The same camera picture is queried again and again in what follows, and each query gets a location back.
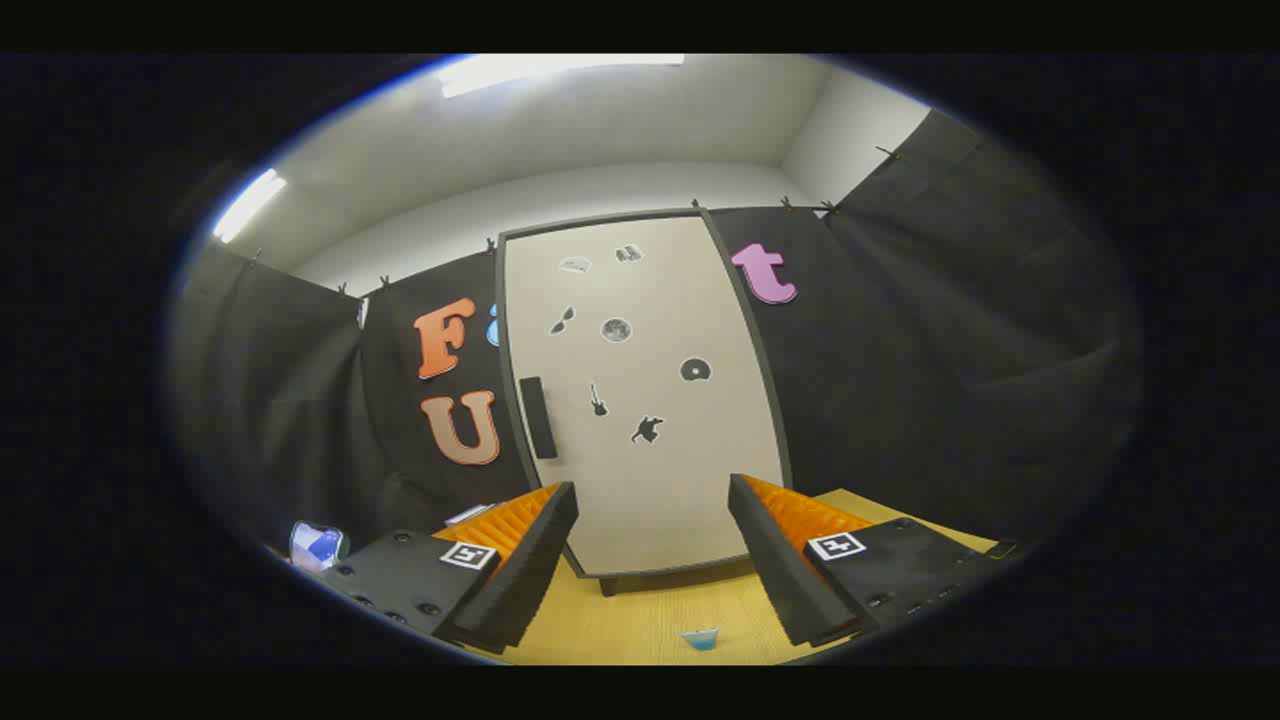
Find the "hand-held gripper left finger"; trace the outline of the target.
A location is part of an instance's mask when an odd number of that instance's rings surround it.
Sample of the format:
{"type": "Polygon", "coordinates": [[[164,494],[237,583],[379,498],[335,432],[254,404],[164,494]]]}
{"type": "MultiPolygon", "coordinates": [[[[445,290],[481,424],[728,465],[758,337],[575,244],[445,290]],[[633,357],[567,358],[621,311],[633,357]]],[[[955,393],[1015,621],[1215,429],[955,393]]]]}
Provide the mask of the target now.
{"type": "Polygon", "coordinates": [[[503,653],[541,607],[577,518],[573,483],[558,482],[440,530],[393,530],[320,582],[406,632],[503,653]]]}

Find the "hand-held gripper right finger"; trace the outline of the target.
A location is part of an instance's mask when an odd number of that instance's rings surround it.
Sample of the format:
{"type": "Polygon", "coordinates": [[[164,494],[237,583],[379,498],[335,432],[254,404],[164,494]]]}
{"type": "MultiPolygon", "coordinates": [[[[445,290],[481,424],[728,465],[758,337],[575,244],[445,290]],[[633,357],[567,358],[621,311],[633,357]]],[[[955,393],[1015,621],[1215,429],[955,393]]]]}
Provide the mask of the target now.
{"type": "Polygon", "coordinates": [[[727,506],[794,644],[893,632],[1001,569],[916,519],[870,521],[755,477],[731,475],[727,506]]]}

